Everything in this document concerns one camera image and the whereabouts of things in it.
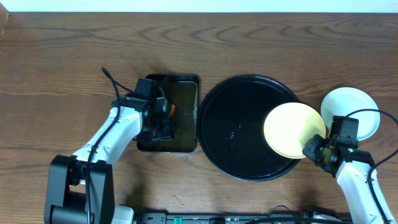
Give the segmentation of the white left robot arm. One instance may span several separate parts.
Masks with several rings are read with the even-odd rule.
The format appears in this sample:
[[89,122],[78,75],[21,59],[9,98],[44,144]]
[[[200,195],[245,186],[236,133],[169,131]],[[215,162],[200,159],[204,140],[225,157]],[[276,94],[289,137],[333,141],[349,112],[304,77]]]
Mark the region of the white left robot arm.
[[133,223],[134,209],[116,204],[113,169],[127,145],[172,139],[175,105],[164,96],[119,96],[94,136],[49,167],[45,223]]

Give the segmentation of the orange green scrub sponge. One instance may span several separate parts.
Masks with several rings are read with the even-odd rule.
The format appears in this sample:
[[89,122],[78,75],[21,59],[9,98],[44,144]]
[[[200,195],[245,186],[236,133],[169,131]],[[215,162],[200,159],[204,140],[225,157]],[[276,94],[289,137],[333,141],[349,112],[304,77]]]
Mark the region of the orange green scrub sponge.
[[173,117],[175,113],[175,105],[171,105],[170,110],[169,110],[169,116]]

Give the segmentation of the yellow plate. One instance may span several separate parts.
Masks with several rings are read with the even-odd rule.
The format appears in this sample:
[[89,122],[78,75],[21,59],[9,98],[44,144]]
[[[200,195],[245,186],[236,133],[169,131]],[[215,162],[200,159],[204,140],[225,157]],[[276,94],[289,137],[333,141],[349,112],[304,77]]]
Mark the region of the yellow plate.
[[303,159],[303,148],[314,135],[326,136],[321,115],[303,103],[275,107],[264,122],[264,137],[273,151],[289,159]]

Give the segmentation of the pale green plate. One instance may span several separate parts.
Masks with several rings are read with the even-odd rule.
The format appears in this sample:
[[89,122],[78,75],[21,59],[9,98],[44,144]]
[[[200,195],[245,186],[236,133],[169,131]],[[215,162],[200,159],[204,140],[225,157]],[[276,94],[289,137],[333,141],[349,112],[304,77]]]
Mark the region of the pale green plate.
[[[341,87],[329,92],[321,104],[321,116],[330,129],[332,117],[346,116],[361,109],[378,110],[376,102],[365,92],[351,87]],[[359,120],[357,140],[370,138],[378,129],[380,115],[374,111],[358,112],[350,116]]]

